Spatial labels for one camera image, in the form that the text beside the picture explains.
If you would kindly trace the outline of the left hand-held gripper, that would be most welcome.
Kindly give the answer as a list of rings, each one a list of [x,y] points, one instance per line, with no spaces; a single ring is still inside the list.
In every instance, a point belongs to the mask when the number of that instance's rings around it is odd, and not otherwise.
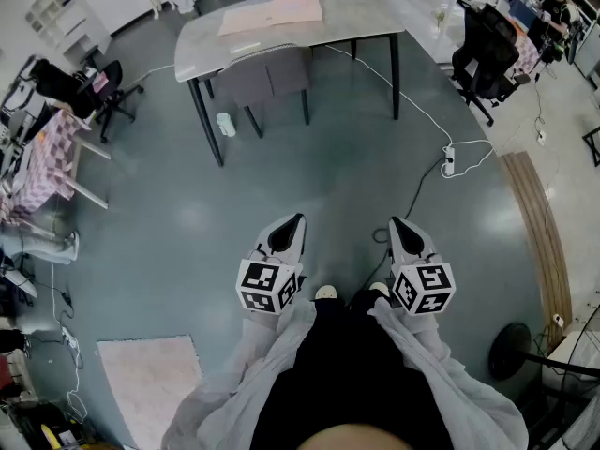
[[[255,249],[238,270],[235,289],[244,309],[280,315],[293,301],[301,290],[306,230],[307,220],[300,213],[261,230]]]

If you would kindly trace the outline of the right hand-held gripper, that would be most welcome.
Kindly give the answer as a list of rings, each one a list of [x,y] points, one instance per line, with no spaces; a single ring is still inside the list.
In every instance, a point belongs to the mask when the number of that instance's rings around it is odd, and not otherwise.
[[[444,312],[457,288],[451,265],[437,256],[405,263],[404,255],[434,252],[430,236],[400,217],[389,219],[388,236],[395,277],[391,292],[400,306],[412,316]]]

